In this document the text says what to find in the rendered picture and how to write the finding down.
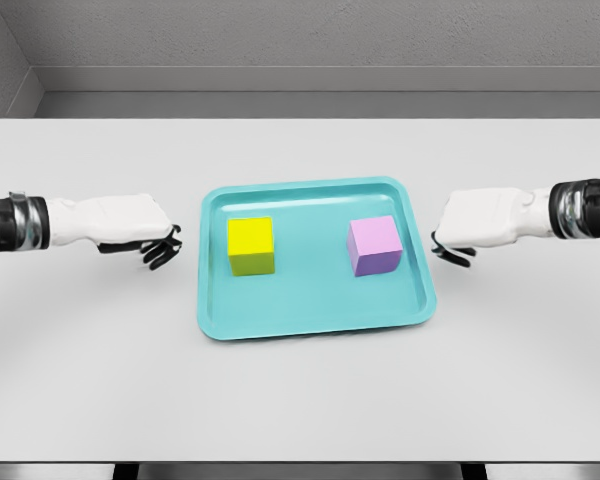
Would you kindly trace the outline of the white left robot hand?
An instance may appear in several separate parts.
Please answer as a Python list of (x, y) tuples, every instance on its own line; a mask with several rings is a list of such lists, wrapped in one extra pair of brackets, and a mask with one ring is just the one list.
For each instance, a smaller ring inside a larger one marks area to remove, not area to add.
[(151, 271), (180, 253), (181, 227), (148, 194), (107, 196), (79, 204), (86, 238), (101, 254), (135, 251)]

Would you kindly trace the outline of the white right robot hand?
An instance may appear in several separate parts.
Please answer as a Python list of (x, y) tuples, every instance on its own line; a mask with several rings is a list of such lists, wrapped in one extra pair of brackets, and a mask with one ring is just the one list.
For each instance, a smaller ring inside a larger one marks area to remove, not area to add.
[(525, 196), (516, 188), (452, 192), (431, 233), (432, 253), (469, 268), (478, 249), (514, 244), (521, 236), (518, 216)]

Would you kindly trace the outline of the pink cube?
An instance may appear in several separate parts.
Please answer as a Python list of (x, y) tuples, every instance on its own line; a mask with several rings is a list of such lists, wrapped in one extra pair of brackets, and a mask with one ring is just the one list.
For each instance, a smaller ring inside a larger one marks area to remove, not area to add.
[(351, 220), (346, 246), (356, 277), (396, 270), (403, 253), (392, 216)]

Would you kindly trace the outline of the yellow cube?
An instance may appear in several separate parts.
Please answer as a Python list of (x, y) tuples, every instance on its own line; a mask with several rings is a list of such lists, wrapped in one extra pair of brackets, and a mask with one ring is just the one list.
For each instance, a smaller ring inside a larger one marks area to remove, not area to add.
[(273, 222), (270, 217), (229, 219), (227, 255), (234, 276), (275, 272)]

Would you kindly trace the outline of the teal plastic tray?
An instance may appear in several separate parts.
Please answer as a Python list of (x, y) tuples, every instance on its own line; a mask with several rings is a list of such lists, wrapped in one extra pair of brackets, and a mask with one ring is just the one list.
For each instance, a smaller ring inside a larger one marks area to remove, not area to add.
[[(353, 220), (390, 215), (403, 245), (396, 270), (357, 277), (345, 246)], [(269, 217), (275, 271), (237, 277), (227, 223)], [(197, 321), (215, 340), (421, 324), (437, 306), (406, 188), (390, 177), (243, 185), (211, 191), (200, 219)]]

